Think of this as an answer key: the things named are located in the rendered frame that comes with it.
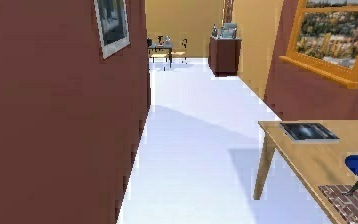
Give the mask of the light wooden chair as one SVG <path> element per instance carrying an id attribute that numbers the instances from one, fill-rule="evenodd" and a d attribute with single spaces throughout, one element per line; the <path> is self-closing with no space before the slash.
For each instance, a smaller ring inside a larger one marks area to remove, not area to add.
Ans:
<path id="1" fill-rule="evenodd" d="M 173 49 L 171 52 L 171 57 L 177 57 L 181 59 L 182 63 L 186 63 L 187 62 L 187 44 L 188 44 L 188 39 L 184 38 L 181 42 L 180 42 L 180 48 L 179 49 Z"/>

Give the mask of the dark small table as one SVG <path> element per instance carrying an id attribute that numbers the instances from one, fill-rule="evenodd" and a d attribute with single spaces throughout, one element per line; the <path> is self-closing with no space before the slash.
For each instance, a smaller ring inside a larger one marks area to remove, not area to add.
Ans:
<path id="1" fill-rule="evenodd" d="M 169 63 L 169 66 L 172 66 L 172 52 L 173 44 L 156 44 L 153 43 L 148 47 L 148 55 L 152 59 L 152 62 L 155 62 L 156 58 L 165 58 Z"/>

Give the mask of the dark brown cabinet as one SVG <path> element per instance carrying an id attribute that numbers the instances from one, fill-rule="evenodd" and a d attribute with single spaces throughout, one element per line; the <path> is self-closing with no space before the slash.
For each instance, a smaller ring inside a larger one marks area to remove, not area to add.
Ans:
<path id="1" fill-rule="evenodd" d="M 216 77 L 236 76 L 241 39 L 210 38 L 208 64 Z"/>

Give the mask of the grey box on cabinet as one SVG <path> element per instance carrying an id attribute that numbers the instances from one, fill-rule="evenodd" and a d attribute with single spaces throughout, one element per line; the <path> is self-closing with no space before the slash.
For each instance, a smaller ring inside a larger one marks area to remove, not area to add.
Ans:
<path id="1" fill-rule="evenodd" d="M 235 39 L 237 32 L 237 25 L 235 23 L 224 23 L 221 27 L 221 37 Z"/>

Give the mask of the light wooden table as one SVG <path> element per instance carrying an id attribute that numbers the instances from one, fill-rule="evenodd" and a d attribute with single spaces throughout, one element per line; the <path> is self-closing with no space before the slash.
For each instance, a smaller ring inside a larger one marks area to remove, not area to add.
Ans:
<path id="1" fill-rule="evenodd" d="M 310 120 L 321 123 L 339 137 L 333 142 L 299 143 L 285 135 L 280 121 L 259 121 L 265 132 L 253 198 L 261 198 L 273 154 L 278 151 L 333 224 L 347 224 L 319 190 L 320 185 L 350 185 L 356 177 L 344 165 L 358 154 L 358 120 Z"/>

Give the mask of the orange framed window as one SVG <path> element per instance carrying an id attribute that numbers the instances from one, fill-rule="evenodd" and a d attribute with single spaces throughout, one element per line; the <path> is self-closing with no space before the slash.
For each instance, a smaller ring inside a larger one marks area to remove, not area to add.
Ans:
<path id="1" fill-rule="evenodd" d="M 358 0 L 298 0 L 283 61 L 358 88 Z"/>

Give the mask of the red brick patterned mat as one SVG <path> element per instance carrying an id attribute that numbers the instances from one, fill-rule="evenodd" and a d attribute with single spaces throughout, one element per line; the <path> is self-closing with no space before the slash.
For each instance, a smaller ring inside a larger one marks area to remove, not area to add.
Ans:
<path id="1" fill-rule="evenodd" d="M 347 224 L 358 224 L 358 190 L 352 196 L 344 196 L 350 185 L 321 185 L 319 190 Z"/>

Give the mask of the white framed wall picture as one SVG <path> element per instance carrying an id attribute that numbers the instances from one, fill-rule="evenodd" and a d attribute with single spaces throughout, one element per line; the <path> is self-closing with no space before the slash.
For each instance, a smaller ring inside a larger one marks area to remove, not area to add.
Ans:
<path id="1" fill-rule="evenodd" d="M 107 59 L 130 44 L 126 0 L 93 0 L 102 57 Z"/>

